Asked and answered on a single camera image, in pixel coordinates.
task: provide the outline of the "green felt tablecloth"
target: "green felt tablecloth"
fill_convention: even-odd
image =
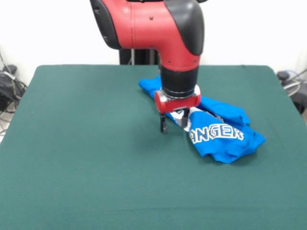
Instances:
[[[201,158],[138,86],[154,66],[40,66],[0,145],[0,230],[306,230],[307,129],[273,71],[201,66],[265,136]]]

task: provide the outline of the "black joint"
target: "black joint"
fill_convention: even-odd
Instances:
[[[177,72],[161,67],[162,90],[171,98],[187,98],[194,94],[197,83],[198,67],[186,71]]]

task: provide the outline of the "electrical cord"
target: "electrical cord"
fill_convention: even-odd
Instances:
[[[8,66],[5,64],[4,60],[3,60],[3,57],[2,57],[2,54],[1,54],[1,50],[0,50],[0,60],[2,62],[2,64],[4,65],[4,67],[8,70],[9,73],[12,73],[11,72],[11,69],[8,68]]]
[[[302,71],[302,72],[300,72],[300,73],[296,73],[296,72],[295,72],[295,71],[293,71],[293,70],[285,70],[285,71],[286,71],[286,72],[292,72],[292,73],[295,73],[295,76],[290,77],[289,79],[287,79],[287,80],[285,81],[285,83],[289,83],[289,82],[291,82],[291,81],[295,80],[296,78],[300,78],[300,80],[302,80],[301,76],[302,76],[304,73],[306,73],[306,72],[307,72],[307,69],[303,70],[303,71]]]
[[[27,86],[14,76],[17,67],[14,65],[6,65],[1,52],[0,61],[4,66],[3,70],[0,70],[0,115],[2,113],[13,114]],[[2,117],[0,117],[0,122],[10,123],[9,120],[3,119]],[[7,129],[5,129],[6,126],[4,124],[2,125],[2,123],[0,123],[0,127],[2,128],[0,136],[4,136],[7,131]]]

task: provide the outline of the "cable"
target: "cable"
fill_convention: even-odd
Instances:
[[[5,133],[6,131],[8,131],[8,130],[7,130],[7,129],[2,130],[2,131],[0,132],[0,136],[4,136],[3,133]]]
[[[285,83],[289,83],[289,82],[291,82],[292,80],[295,80],[296,78],[300,78],[300,80],[302,80],[301,76],[302,76],[304,73],[307,72],[307,69],[303,70],[303,71],[300,72],[300,73],[296,73],[296,72],[293,71],[293,70],[286,70],[286,71],[287,71],[287,72],[292,72],[292,73],[295,73],[295,74],[296,74],[295,76],[290,77],[289,79],[287,79],[287,80],[285,81]]]
[[[7,122],[7,123],[10,123],[10,121],[5,120],[5,119],[3,119],[3,118],[1,118],[1,117],[0,117],[0,120],[1,120],[1,121],[4,121],[4,122]]]
[[[2,57],[2,54],[1,54],[1,49],[0,49],[0,59],[1,59],[1,62],[3,63],[4,67],[7,69],[7,71],[9,73],[11,73],[11,70],[10,68],[8,68],[8,66],[5,64],[4,60],[3,60],[3,57]]]

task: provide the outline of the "black cable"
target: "black cable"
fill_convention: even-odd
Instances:
[[[5,133],[6,131],[7,131],[7,129],[2,130],[2,131],[0,132],[0,136],[3,136],[3,133]]]
[[[300,72],[299,74],[298,74],[298,76],[300,77],[300,76],[302,76],[304,73],[306,73],[307,72],[307,69],[305,69],[305,70],[303,70],[302,72]]]

